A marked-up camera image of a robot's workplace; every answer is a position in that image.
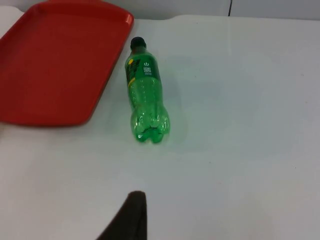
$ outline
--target dark green bottle cap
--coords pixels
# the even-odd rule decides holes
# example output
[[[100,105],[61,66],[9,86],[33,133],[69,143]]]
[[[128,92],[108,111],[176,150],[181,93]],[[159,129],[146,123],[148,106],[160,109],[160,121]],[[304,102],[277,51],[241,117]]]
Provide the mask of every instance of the dark green bottle cap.
[[[131,40],[131,44],[130,44],[131,50],[135,49],[136,47],[145,47],[145,48],[147,47],[145,40],[140,36],[136,36]]]

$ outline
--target white wall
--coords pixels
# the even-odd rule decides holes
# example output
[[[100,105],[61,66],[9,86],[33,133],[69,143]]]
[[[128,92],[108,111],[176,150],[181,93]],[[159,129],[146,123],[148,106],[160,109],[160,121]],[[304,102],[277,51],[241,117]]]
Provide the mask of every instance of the white wall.
[[[25,11],[42,0],[0,0],[0,5],[18,7]],[[227,16],[230,0],[107,0],[131,12],[140,19],[168,19],[177,15]]]
[[[320,20],[320,0],[233,0],[231,16]]]

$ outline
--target red tray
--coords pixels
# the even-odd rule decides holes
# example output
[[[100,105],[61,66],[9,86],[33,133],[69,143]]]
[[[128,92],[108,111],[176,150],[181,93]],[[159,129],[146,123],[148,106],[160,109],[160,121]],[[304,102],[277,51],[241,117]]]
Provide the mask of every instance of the red tray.
[[[99,0],[32,6],[0,39],[0,121],[85,123],[133,22],[129,12]]]

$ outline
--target green plastic bottle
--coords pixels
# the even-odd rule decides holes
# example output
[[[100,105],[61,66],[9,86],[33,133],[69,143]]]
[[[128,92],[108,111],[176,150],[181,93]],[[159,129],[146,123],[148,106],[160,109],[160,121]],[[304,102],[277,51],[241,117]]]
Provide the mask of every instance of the green plastic bottle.
[[[131,128],[139,142],[159,143],[170,131],[163,104],[162,84],[155,57],[142,37],[131,40],[131,54],[125,62],[128,95],[132,106]]]

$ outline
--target bottle label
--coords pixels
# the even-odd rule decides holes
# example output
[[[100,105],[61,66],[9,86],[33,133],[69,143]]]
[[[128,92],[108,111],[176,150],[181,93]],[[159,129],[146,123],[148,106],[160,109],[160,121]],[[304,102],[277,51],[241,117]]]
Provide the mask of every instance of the bottle label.
[[[157,61],[151,55],[132,56],[125,66],[128,87],[136,80],[145,77],[160,79]]]

